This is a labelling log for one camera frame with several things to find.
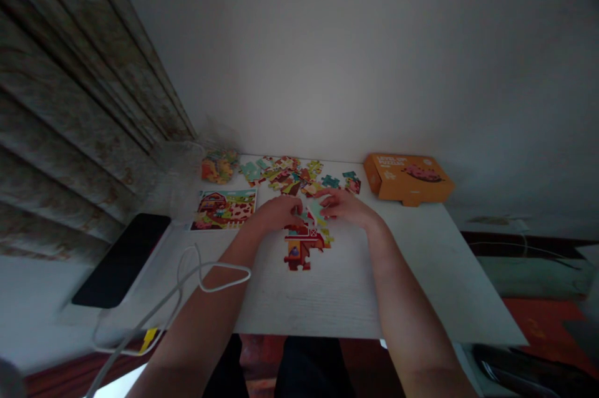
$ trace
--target red floor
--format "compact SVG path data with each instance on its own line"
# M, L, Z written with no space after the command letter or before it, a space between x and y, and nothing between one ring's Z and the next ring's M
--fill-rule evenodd
M242 334L240 363L252 397L271 397L286 336ZM358 397L403 396L389 353L377 340L340 339L343 359Z

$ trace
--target curtain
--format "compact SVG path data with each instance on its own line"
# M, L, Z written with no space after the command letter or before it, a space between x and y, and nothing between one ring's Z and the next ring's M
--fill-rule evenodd
M94 265L194 129L129 0L0 0L0 255Z

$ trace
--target black phone screen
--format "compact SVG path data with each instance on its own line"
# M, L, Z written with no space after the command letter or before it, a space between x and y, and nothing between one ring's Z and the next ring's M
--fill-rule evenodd
M136 215L71 302L94 308L117 307L127 295L169 224L170 217Z

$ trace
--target white table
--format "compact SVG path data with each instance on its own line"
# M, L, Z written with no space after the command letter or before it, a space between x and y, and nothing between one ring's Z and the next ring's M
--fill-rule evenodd
M259 157L244 155L241 162L257 159ZM454 342L527 343L443 205L425 204L407 208L398 202L378 200L370 192L360 164L324 162L322 176L330 174L343 184L341 174L351 170L362 180L358 197L375 209L389 225L406 261ZM187 204L178 205L176 213L188 215L191 220L199 190L246 188L248 184L240 174L236 174L233 181L225 186L198 180L186 193ZM267 183L262 183L258 204L278 195L267 187ZM147 210L165 213L168 209L169 206L164 203L154 203L153 208L150 206ZM382 338L366 235L363 230L342 221L332 221L328 227L335 238L332 248L325 249L324 253L310 250L309 271L289 271L284 263L283 258L287 255L284 230L267 236L253 268L235 326L236 332ZM189 232L182 226L175 227L133 296L110 310L102 325L134 327L175 285L177 263L185 247L198 242L204 261L217 260L235 233ZM195 260L190 257L189 261L191 268ZM196 285L196 280L188 282L185 299ZM164 322L174 303L175 298L147 326ZM60 319L64 324L93 326L98 315L96 309L67 304Z

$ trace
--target finger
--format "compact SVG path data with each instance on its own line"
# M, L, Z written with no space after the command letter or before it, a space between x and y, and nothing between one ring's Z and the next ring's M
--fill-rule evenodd
M306 223L301 218L299 218L297 216L294 216L294 217L291 218L290 225L293 225L293 226L306 226Z
M297 214L301 214L302 211L304 210L303 204L301 202L301 200L298 197L290 197L290 206L291 206L291 213L293 213L293 210L296 210Z
M329 206L320 210L320 215L324 217L343 216L343 206Z
M326 208L327 206L336 205L338 203L339 203L339 199L337 197L330 196L330 197L325 198L323 201L321 201L320 205L323 208Z
M318 191L314 194L314 198L318 198L323 195L332 195L334 197L338 197L339 192L341 192L340 189L334 189L334 188L320 189L320 191Z

